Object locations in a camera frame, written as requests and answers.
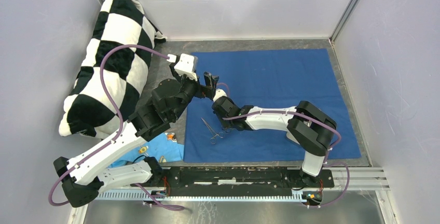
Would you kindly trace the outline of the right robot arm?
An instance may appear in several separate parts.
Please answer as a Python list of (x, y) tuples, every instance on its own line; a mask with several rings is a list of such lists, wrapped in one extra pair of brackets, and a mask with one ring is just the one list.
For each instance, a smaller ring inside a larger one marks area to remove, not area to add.
[(333, 138), (341, 139), (336, 122), (308, 101), (300, 101), (289, 108), (239, 107), (231, 98), (217, 96), (212, 109), (225, 129), (285, 132), (289, 140), (305, 151), (299, 178), (307, 187), (320, 181), (328, 153), (336, 144)]

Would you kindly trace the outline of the blue surgical drape cloth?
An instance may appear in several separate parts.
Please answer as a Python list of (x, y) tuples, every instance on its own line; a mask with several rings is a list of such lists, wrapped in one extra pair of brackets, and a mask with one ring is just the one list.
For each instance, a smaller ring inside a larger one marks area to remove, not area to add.
[[(197, 74), (227, 84), (238, 105), (286, 108), (308, 101), (337, 123), (341, 141), (331, 159), (361, 157), (347, 106), (325, 49), (195, 52)], [(208, 99), (187, 107), (184, 161), (188, 163), (300, 161), (304, 150), (276, 130), (232, 131), (213, 138), (221, 124)]]

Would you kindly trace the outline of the steel ring-handled hemostat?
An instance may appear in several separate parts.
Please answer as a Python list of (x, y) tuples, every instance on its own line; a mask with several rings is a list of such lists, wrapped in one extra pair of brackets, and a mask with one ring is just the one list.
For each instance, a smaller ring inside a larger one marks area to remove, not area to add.
[(205, 124), (205, 126), (208, 128), (209, 132), (211, 133), (212, 137), (210, 138), (210, 143), (212, 145), (216, 144), (217, 139), (224, 138), (223, 132), (216, 132), (204, 118), (201, 118), (202, 122)]

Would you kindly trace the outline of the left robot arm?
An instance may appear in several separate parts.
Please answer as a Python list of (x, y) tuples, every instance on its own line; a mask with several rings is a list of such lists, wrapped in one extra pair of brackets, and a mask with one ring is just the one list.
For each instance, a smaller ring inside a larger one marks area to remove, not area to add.
[(203, 74), (205, 84), (187, 75), (165, 79), (152, 90), (145, 105), (139, 107), (114, 134), (74, 158), (59, 157), (54, 161), (67, 203), (81, 207), (100, 193), (122, 186), (146, 184), (159, 186), (164, 172), (154, 157), (131, 164), (110, 167), (123, 155), (143, 146), (170, 128), (194, 97), (212, 100), (218, 76)]

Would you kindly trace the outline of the steel surgical scissors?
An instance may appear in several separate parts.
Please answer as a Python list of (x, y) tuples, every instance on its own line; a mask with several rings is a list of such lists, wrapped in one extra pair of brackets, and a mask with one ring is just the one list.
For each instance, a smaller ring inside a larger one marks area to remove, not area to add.
[(222, 132), (225, 134), (230, 134), (233, 130), (233, 127), (222, 127)]

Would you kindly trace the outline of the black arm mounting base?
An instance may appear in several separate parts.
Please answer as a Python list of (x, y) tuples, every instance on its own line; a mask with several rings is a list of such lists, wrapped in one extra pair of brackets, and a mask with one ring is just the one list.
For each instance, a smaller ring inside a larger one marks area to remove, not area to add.
[(302, 189), (333, 188), (331, 170), (313, 178), (297, 167), (164, 167), (144, 184), (171, 197), (281, 197)]

